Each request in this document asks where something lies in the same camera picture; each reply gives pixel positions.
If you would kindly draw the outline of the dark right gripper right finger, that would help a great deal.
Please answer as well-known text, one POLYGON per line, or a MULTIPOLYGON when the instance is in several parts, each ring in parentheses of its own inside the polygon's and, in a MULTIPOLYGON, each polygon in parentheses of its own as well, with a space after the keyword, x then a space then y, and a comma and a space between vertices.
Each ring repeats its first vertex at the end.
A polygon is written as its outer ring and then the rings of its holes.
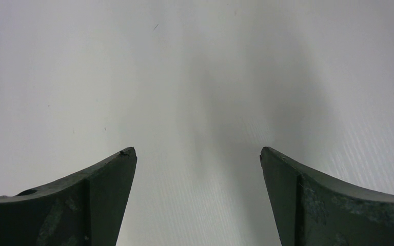
POLYGON ((394 245, 394 195, 362 188, 264 147, 266 189, 282 245, 394 245))

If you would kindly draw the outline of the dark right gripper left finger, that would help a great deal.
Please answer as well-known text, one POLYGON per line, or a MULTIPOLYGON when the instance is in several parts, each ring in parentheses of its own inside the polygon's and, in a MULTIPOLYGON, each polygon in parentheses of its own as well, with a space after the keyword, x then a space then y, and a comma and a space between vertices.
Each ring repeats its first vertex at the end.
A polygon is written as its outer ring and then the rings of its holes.
POLYGON ((0 196, 0 245, 116 245, 136 170, 133 147, 15 196, 0 196))

